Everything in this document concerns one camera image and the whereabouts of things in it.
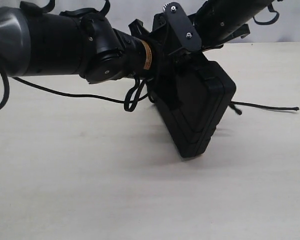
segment orange label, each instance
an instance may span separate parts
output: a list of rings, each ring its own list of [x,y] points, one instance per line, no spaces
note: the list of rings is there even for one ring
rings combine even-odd
[[[145,41],[141,40],[144,48],[145,48],[145,53],[146,53],[146,59],[144,63],[144,69],[145,70],[150,70],[151,64],[152,64],[152,51],[148,43]]]

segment black case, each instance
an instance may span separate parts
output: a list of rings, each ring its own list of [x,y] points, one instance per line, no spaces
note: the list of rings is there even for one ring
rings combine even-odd
[[[189,65],[177,73],[177,97],[171,110],[167,100],[157,97],[156,107],[183,158],[203,154],[236,92],[236,85],[215,61]]]

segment bolt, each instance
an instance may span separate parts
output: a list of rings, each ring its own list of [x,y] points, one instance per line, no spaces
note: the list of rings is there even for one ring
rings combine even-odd
[[[191,39],[191,38],[192,38],[192,33],[191,33],[191,32],[188,32],[188,33],[186,34],[186,38],[187,38],[187,39]]]
[[[176,6],[172,6],[172,7],[171,7],[171,12],[174,14],[176,11],[177,11]]]

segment black cylinder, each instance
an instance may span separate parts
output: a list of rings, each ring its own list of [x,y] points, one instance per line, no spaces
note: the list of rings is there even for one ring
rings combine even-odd
[[[76,18],[25,15],[31,39],[25,76],[78,74],[84,54],[80,22]]]
[[[205,45],[222,42],[274,0],[208,0],[194,17]]]

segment white wall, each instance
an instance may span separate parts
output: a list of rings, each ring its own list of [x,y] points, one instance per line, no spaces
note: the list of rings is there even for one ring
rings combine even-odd
[[[47,4],[48,0],[31,0],[40,6]],[[128,32],[128,24],[135,18],[144,21],[147,28],[151,28],[153,16],[162,11],[162,6],[168,0],[110,0],[112,4],[108,18],[114,28]],[[177,0],[189,14],[196,12],[202,6],[202,0]],[[1,6],[18,7],[19,0],[0,0]],[[64,10],[94,7],[102,8],[103,0],[56,0],[54,13]],[[239,42],[300,42],[300,0],[284,0],[275,2],[275,9],[281,13],[279,21],[271,26],[258,26],[250,22],[251,35]],[[267,10],[261,12],[259,21],[272,18]]]

